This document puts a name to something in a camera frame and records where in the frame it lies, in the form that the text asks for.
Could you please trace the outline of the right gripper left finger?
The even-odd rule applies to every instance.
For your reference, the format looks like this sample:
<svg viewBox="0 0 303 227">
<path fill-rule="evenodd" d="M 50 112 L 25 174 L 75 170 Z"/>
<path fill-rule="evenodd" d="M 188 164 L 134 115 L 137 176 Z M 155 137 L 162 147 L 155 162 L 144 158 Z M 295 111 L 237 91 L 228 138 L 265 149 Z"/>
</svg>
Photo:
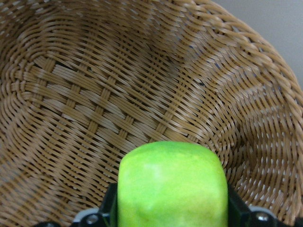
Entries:
<svg viewBox="0 0 303 227">
<path fill-rule="evenodd" d="M 111 183 L 99 207 L 102 227 L 117 226 L 117 183 Z"/>
</svg>

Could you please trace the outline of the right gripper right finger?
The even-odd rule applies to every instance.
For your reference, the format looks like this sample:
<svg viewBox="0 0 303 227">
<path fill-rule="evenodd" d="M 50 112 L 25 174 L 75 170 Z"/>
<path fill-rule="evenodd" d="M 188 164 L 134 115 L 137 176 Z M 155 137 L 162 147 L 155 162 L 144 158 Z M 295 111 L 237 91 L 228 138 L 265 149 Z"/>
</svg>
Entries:
<svg viewBox="0 0 303 227">
<path fill-rule="evenodd" d="M 228 226 L 250 227 L 250 221 L 251 210 L 234 188 L 228 184 Z"/>
</svg>

